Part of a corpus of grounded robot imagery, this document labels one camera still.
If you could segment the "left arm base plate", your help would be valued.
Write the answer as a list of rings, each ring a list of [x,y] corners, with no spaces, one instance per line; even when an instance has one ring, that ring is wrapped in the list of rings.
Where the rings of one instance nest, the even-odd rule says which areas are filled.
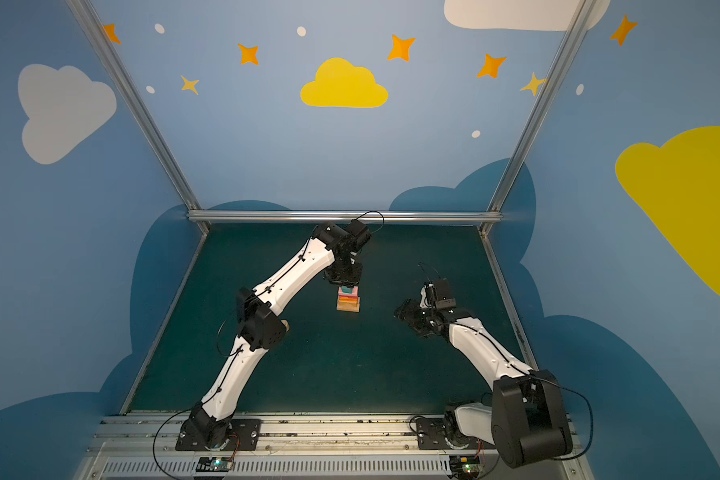
[[[175,444],[177,451],[253,451],[256,449],[261,421],[258,419],[201,422],[186,420]]]

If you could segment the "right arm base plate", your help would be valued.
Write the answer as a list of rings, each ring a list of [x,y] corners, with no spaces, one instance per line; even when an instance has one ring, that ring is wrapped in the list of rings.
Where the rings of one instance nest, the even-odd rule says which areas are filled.
[[[409,419],[409,429],[417,438],[420,450],[494,450],[495,446],[474,436],[467,436],[451,417],[424,417]]]

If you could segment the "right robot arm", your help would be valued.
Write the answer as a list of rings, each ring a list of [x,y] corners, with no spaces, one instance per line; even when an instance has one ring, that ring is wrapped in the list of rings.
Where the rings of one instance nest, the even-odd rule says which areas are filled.
[[[519,360],[464,308],[437,309],[407,299],[395,317],[420,336],[444,337],[490,389],[489,406],[472,402],[446,410],[443,426],[449,447],[464,449],[480,440],[495,447],[511,468],[561,461],[573,452],[561,387],[549,371]]]

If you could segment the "natural wood block diagonal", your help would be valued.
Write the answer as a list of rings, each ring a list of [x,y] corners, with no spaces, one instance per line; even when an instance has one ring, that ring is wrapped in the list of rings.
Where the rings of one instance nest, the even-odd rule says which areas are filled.
[[[338,311],[344,311],[344,312],[358,312],[360,310],[360,304],[359,303],[349,303],[349,302],[338,302],[336,309]]]

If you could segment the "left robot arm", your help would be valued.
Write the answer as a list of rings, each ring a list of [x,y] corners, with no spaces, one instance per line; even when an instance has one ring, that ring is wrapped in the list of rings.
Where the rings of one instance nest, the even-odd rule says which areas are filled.
[[[297,253],[276,273],[237,294],[237,334],[227,359],[208,392],[190,409],[176,443],[178,451],[221,451],[233,438],[232,417],[256,366],[289,329],[280,318],[287,304],[316,275],[333,285],[354,288],[362,275],[356,259],[371,239],[358,219],[341,227],[316,227]]]

